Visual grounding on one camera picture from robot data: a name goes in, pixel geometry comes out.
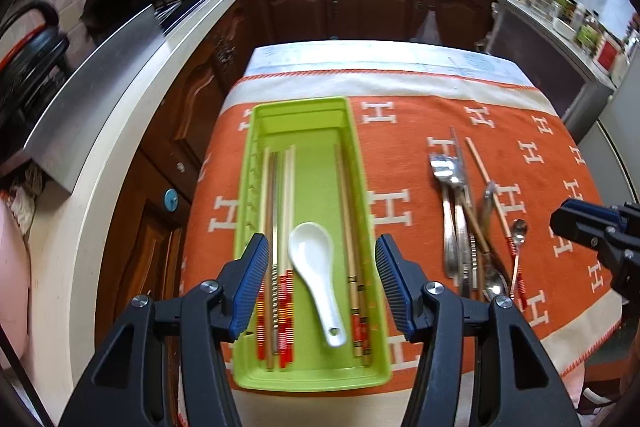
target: chopstick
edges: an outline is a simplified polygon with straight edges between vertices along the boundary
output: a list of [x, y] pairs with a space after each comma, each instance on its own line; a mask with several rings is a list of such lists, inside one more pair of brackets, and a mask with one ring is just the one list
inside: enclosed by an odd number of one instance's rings
[[278, 354], [280, 358], [280, 368], [284, 369], [287, 365], [287, 242], [289, 238], [290, 230], [287, 230], [287, 216], [289, 211], [289, 201], [287, 199], [289, 194], [289, 186], [287, 185], [287, 164], [289, 162], [289, 150], [284, 152], [284, 169], [283, 169], [283, 181], [282, 181], [282, 223], [280, 227], [280, 237], [278, 238], [282, 243], [280, 245], [280, 259], [278, 260]]
[[362, 356], [362, 338], [360, 336], [360, 305], [358, 303], [358, 277], [356, 274], [356, 260], [351, 235], [351, 211], [347, 175], [344, 169], [344, 159], [340, 144], [335, 145], [335, 158], [338, 170], [338, 185], [340, 187], [340, 209], [342, 212], [342, 233], [347, 251], [347, 270], [349, 283], [349, 305], [351, 308], [351, 333], [353, 333], [353, 356]]
[[271, 178], [271, 203], [273, 204], [271, 211], [271, 348], [273, 354], [278, 354], [278, 250], [280, 245], [278, 243], [278, 226], [280, 216], [278, 215], [280, 209], [280, 179], [278, 177], [280, 173], [280, 154], [274, 152], [271, 154], [273, 158], [273, 172]]
[[[469, 147], [469, 150], [471, 151], [471, 156], [474, 157], [474, 160], [476, 161], [476, 165], [478, 165], [478, 169], [480, 170], [480, 173], [482, 174], [482, 178], [484, 179], [484, 183], [489, 183], [489, 181], [491, 181], [491, 178], [489, 177], [488, 172], [486, 171], [486, 168], [484, 167], [484, 163], [482, 163], [482, 158], [480, 157], [479, 153], [478, 153], [478, 149], [476, 149], [476, 146], [473, 143], [473, 140], [471, 140], [469, 137], [466, 138], [466, 144]], [[498, 213], [498, 217], [500, 218], [500, 225], [502, 227], [502, 232], [504, 233], [504, 237], [507, 240], [507, 246], [509, 248], [509, 252], [511, 254], [511, 258], [515, 261], [515, 259], [518, 256], [518, 251], [516, 249], [516, 245], [513, 242], [513, 237], [511, 235], [511, 229], [509, 228], [509, 225], [507, 223], [507, 218], [504, 215], [504, 211], [502, 209], [502, 206], [500, 204], [500, 200], [498, 199], [498, 194], [496, 194], [494, 192], [494, 207], [496, 212]], [[520, 267], [520, 264], [516, 263], [514, 264], [514, 273], [512, 276], [512, 282], [515, 281], [516, 285], [518, 287], [518, 293], [520, 294], [520, 298], [523, 299], [524, 301], [526, 301], [527, 299], [527, 290], [524, 284], [524, 280], [522, 279], [522, 268]]]
[[[262, 177], [260, 181], [260, 214], [258, 231], [267, 235], [266, 219], [268, 206], [270, 149], [266, 147], [262, 157]], [[255, 304], [255, 337], [258, 350], [258, 360], [264, 360], [264, 279], [260, 284], [258, 299]]]
[[287, 280], [286, 280], [286, 337], [287, 337], [287, 363], [293, 362], [293, 267], [289, 257], [289, 233], [293, 230], [293, 216], [295, 204], [295, 186], [296, 186], [296, 146], [289, 148], [289, 169], [287, 175], [287, 184], [289, 185], [289, 196], [287, 201], [287, 220], [285, 222], [288, 227], [286, 236], [287, 250], [285, 257], [287, 258]]
[[471, 225], [471, 229], [473, 230], [473, 236], [480, 243], [480, 251], [481, 254], [478, 256], [478, 300], [484, 302], [486, 299], [484, 298], [484, 293], [482, 293], [482, 289], [484, 289], [484, 259], [482, 258], [484, 255], [490, 255], [490, 248], [482, 234], [482, 230], [480, 229], [480, 225], [478, 225], [478, 220], [474, 214], [473, 209], [469, 206], [466, 200], [462, 201], [462, 208], [465, 211], [466, 219]]
[[274, 154], [270, 153], [266, 191], [266, 209], [264, 219], [264, 231], [269, 239], [269, 264], [267, 272], [264, 276], [264, 358], [266, 359], [267, 369], [273, 369], [273, 308], [271, 299], [273, 298], [273, 280], [271, 273], [273, 269], [273, 172], [274, 172]]
[[284, 153], [282, 188], [282, 245], [278, 264], [278, 352], [280, 367], [293, 361], [293, 270], [289, 259], [289, 234], [293, 222], [295, 146]]

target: cabinet door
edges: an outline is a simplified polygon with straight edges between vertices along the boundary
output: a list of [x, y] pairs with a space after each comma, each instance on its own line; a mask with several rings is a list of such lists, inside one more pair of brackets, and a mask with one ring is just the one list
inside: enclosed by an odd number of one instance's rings
[[250, 0], [260, 45], [335, 35], [337, 0]]
[[491, 31], [492, 0], [430, 0], [435, 10], [440, 42], [449, 48], [476, 50], [476, 42]]
[[340, 0], [340, 36], [408, 42], [423, 17], [424, 0]]
[[207, 36], [211, 40], [216, 76], [225, 93], [244, 75], [254, 52], [254, 24], [245, 0], [236, 1], [213, 26]]
[[224, 100], [212, 54], [211, 42], [203, 41], [167, 91], [140, 143], [151, 162], [190, 201]]
[[95, 307], [96, 344], [134, 296], [169, 299], [178, 295], [191, 207], [178, 194], [177, 208], [169, 212], [164, 195], [171, 188], [145, 155], [136, 152], [104, 245]]

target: kitchen counter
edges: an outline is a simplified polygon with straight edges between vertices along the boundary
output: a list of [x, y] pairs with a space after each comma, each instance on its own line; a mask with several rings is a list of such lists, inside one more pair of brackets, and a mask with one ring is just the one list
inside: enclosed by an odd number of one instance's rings
[[[38, 200], [29, 240], [31, 348], [26, 366], [54, 421], [94, 352], [102, 252], [134, 152], [178, 72], [234, 1], [207, 0], [167, 35], [113, 109], [73, 193], [49, 183]], [[522, 12], [555, 39], [534, 14]], [[566, 48], [568, 57], [577, 60], [575, 51]]]

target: bottle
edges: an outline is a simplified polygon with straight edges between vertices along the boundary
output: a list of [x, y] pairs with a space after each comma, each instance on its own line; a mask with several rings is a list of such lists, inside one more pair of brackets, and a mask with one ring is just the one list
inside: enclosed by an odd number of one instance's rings
[[574, 14], [571, 17], [571, 28], [573, 28], [576, 32], [582, 26], [584, 22], [584, 15], [586, 10], [584, 9], [584, 4], [578, 3], [575, 7]]
[[581, 45], [582, 50], [585, 51], [590, 57], [596, 51], [596, 46], [600, 38], [600, 23], [598, 22], [598, 13], [593, 14], [587, 12], [587, 17], [584, 23], [580, 27], [576, 35], [576, 42]]

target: wall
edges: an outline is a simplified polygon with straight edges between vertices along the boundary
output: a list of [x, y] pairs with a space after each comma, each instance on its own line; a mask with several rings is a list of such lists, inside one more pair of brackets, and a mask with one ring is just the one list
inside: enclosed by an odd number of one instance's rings
[[[16, 0], [7, 16], [20, 6], [33, 0]], [[84, 24], [80, 20], [86, 0], [45, 0], [52, 4], [60, 16], [60, 29], [69, 39], [66, 57], [73, 68], [77, 68], [95, 49], [94, 42], [87, 36]], [[0, 38], [0, 59], [30, 30], [42, 24], [40, 14], [34, 10], [20, 17], [7, 33]]]

